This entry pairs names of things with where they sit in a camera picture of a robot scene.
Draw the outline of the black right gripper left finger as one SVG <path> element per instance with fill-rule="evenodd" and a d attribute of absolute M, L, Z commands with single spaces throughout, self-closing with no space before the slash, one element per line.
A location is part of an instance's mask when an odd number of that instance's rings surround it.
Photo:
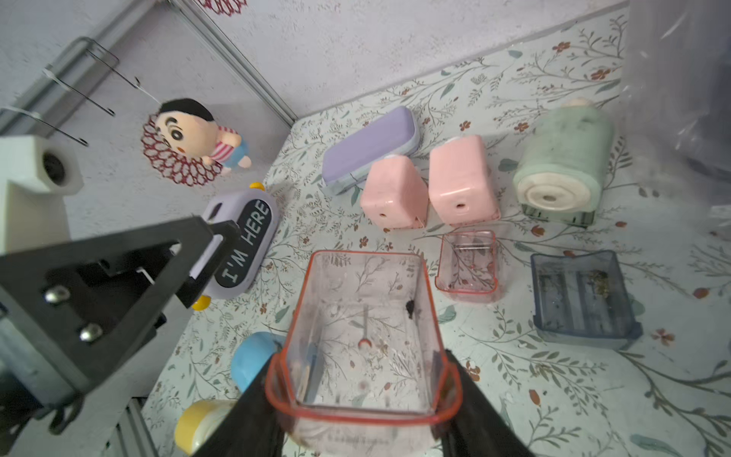
<path fill-rule="evenodd" d="M 194 457 L 279 457 L 283 453 L 285 430 L 266 397 L 265 381 L 273 356 L 234 404 L 213 435 Z"/>

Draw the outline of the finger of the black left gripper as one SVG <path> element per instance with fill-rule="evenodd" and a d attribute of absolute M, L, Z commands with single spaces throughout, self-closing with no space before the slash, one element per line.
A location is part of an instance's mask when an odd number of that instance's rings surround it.
<path fill-rule="evenodd" d="M 216 237 L 221 240 L 211 254 L 203 254 L 201 260 L 205 263 L 195 278 L 189 277 L 176 296 L 185 308 L 191 308 L 193 304 L 201 297 L 207 284 L 211 278 L 215 276 L 215 272 L 222 263 L 225 262 L 228 254 L 233 250 L 235 241 L 240 236 L 240 229 L 235 222 L 224 221 L 216 224 L 207 224 L 207 232 L 211 235 L 209 245 Z"/>
<path fill-rule="evenodd" d="M 2 317 L 69 308 L 77 315 L 154 318 L 207 249 L 207 223 L 190 217 L 1 258 Z"/>

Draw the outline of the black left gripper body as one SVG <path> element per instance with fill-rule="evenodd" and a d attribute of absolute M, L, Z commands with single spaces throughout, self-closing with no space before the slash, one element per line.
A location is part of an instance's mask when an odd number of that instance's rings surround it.
<path fill-rule="evenodd" d="M 125 366 L 165 325 L 159 310 L 133 329 L 129 316 L 91 317 L 69 308 L 9 312 L 1 318 L 1 454 L 6 456 L 28 423 L 53 417 L 59 435 L 75 421 L 86 397 Z"/>

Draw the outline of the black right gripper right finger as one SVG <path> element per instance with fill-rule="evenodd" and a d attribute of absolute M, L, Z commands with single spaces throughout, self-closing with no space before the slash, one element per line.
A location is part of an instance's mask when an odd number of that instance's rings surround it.
<path fill-rule="evenodd" d="M 443 456 L 533 457 L 450 350 L 447 360 L 459 371 L 463 403 L 442 436 Z"/>

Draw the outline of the blue pencil sharpener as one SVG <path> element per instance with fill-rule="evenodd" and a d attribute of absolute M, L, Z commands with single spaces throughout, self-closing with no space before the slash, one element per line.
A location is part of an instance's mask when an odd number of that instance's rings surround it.
<path fill-rule="evenodd" d="M 232 381 L 241 393 L 249 388 L 270 357 L 279 352 L 285 342 L 285 336 L 264 331 L 253 333 L 242 342 L 233 354 L 230 367 Z"/>

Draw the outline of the pink sharpener shavings tray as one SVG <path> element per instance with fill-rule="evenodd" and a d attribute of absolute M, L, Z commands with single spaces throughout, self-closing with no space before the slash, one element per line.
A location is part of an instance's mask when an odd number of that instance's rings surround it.
<path fill-rule="evenodd" d="M 492 230 L 442 236 L 435 287 L 453 301 L 492 304 L 501 297 L 497 237 Z"/>

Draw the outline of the clear sharpener shavings tray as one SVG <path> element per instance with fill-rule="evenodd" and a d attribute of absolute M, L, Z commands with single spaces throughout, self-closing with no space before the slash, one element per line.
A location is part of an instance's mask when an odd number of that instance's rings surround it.
<path fill-rule="evenodd" d="M 544 341 L 626 350 L 643 336 L 613 251 L 530 257 L 533 325 Z"/>

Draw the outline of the pink pencil sharpener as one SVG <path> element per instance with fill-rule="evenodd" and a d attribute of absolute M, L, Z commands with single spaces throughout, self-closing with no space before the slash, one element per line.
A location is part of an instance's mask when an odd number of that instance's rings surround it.
<path fill-rule="evenodd" d="M 430 152 L 428 194 L 436 213 L 449 226 L 501 218 L 481 136 L 454 137 Z"/>
<path fill-rule="evenodd" d="M 428 186 L 409 157 L 387 156 L 371 166 L 360 205 L 381 229 L 423 229 L 428 222 Z"/>

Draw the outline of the green pencil sharpener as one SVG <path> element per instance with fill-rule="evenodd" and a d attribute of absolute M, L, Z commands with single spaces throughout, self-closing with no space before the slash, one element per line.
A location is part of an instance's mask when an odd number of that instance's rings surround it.
<path fill-rule="evenodd" d="M 592 226 L 614 136 L 609 116 L 584 98 L 542 115 L 513 176 L 523 214 L 582 229 Z"/>

